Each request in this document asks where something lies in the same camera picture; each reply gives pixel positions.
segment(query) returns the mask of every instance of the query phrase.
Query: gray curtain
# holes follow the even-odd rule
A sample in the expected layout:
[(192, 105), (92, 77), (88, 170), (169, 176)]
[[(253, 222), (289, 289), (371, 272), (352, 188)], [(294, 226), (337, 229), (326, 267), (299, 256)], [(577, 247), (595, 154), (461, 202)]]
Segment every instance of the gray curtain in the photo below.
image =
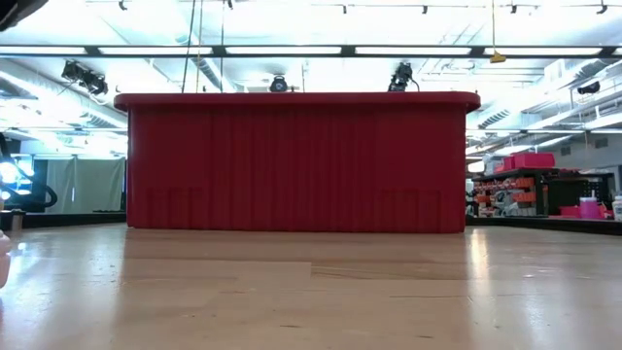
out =
[(48, 186), (58, 202), (52, 214), (87, 214), (93, 210), (119, 210), (125, 159), (49, 160)]

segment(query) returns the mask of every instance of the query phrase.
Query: wall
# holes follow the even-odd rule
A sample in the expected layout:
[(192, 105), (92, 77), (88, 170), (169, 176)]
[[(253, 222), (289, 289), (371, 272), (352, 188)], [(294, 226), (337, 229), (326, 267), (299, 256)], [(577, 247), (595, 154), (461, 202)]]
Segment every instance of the wall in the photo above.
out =
[[(608, 146), (600, 149), (594, 148), (594, 141), (601, 138), (608, 140)], [(562, 156), (561, 149), (566, 146), (570, 146), (570, 155)], [(622, 153), (620, 150), (622, 150), (622, 135), (593, 134), (588, 135), (587, 140), (585, 135), (574, 137), (570, 143), (564, 143), (546, 151), (554, 153), (556, 166), (560, 168), (609, 170), (615, 176), (616, 189), (622, 191), (620, 183)]]

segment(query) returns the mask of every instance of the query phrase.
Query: fluorescent light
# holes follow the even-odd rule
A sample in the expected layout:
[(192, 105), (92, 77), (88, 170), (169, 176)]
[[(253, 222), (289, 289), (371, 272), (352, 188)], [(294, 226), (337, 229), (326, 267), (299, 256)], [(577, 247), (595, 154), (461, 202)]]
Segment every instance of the fluorescent light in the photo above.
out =
[(566, 141), (566, 140), (568, 140), (570, 138), (571, 138), (571, 136), (562, 136), (562, 137), (558, 137), (558, 138), (555, 138), (555, 139), (552, 139), (552, 140), (548, 140), (548, 141), (542, 142), (541, 144), (539, 144), (537, 146), (538, 147), (549, 147), (549, 146), (553, 146), (555, 144), (558, 144), (558, 143), (560, 143), (562, 141)]
[(547, 130), (547, 129), (535, 129), (535, 130), (527, 130), (528, 133), (543, 133), (543, 134), (575, 134), (582, 133), (583, 130)]
[(339, 47), (234, 47), (226, 48), (231, 54), (336, 54)]
[(495, 145), (487, 145), (487, 146), (471, 146), (465, 149), (466, 155), (472, 155), (474, 153), (486, 152), (495, 147)]
[(113, 47), (113, 48), (99, 48), (104, 54), (144, 54), (144, 55), (166, 55), (166, 54), (210, 54), (212, 48), (204, 47), (190, 47), (190, 52), (187, 47)]
[(496, 150), (495, 155), (509, 156), (511, 154), (527, 151), (531, 147), (532, 147), (531, 145), (509, 146), (509, 147), (502, 148), (500, 150)]
[(364, 47), (356, 48), (357, 54), (413, 54), (413, 55), (452, 55), (470, 53), (470, 48), (395, 48), (395, 47)]
[(3, 46), (0, 53), (4, 54), (86, 54), (85, 48), (81, 47), (25, 47), (25, 46)]
[(585, 128), (593, 129), (598, 127), (609, 126), (615, 123), (622, 123), (622, 113), (617, 113), (611, 116), (600, 117), (594, 121), (587, 122)]
[(622, 129), (596, 129), (596, 130), (591, 130), (591, 133), (609, 133), (609, 134), (613, 134), (613, 133), (622, 133)]
[[(602, 50), (603, 48), (497, 48), (499, 53), (507, 55), (596, 55)], [(484, 53), (493, 55), (495, 49), (487, 48)]]
[(476, 161), (473, 162), (469, 165), (466, 166), (466, 168), (468, 169), (468, 172), (470, 173), (478, 173), (478, 172), (484, 172), (484, 162), (483, 161)]
[(554, 123), (560, 122), (568, 117), (568, 113), (562, 113), (557, 116), (549, 117), (545, 120), (541, 120), (539, 122), (534, 122), (533, 124), (527, 126), (527, 129), (540, 129), (543, 127), (551, 126)]

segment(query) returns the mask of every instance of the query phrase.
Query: shelf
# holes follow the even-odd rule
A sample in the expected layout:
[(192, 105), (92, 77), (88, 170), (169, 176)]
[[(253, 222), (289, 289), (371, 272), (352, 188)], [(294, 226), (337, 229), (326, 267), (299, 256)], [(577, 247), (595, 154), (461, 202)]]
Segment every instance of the shelf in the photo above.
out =
[(472, 178), (473, 182), (506, 179), (508, 177), (538, 176), (541, 174), (558, 174), (560, 169), (514, 169), (502, 173)]

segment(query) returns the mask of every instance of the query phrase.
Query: ductwork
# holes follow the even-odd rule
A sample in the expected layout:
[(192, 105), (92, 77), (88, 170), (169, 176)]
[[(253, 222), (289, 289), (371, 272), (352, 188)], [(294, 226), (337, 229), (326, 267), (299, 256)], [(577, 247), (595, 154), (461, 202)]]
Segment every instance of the ductwork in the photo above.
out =
[(72, 113), (76, 117), (89, 114), (95, 120), (104, 121), (115, 127), (127, 127), (127, 116), (108, 106), (100, 106), (74, 90), (35, 74), (33, 71), (7, 59), (2, 59), (0, 78), (19, 88), (28, 90), (39, 100), (49, 100), (61, 113)]
[[(196, 45), (196, 43), (193, 43), (192, 39), (189, 38), (188, 34), (176, 36), (175, 42), (177, 42), (180, 46), (187, 46), (189, 42), (190, 45)], [(221, 73), (217, 70), (216, 64), (214, 64), (214, 61), (212, 61), (211, 58), (191, 57), (190, 61), (199, 71), (201, 71), (201, 73), (203, 73), (203, 75), (210, 81), (210, 83), (212, 83), (214, 87), (221, 89), (222, 85), (222, 92), (237, 92), (240, 90), (236, 88), (235, 84), (221, 75)]]
[(479, 128), (486, 128), (509, 116), (533, 108), (544, 102), (547, 98), (547, 92), (555, 91), (560, 88), (575, 88), (581, 86), (617, 61), (617, 59), (589, 59), (581, 62), (571, 69), (564, 77), (552, 83), (538, 84), (537, 86), (517, 91), (517, 94), (510, 97), (511, 100), (501, 101), (490, 107), (482, 117), (478, 118), (477, 126)]

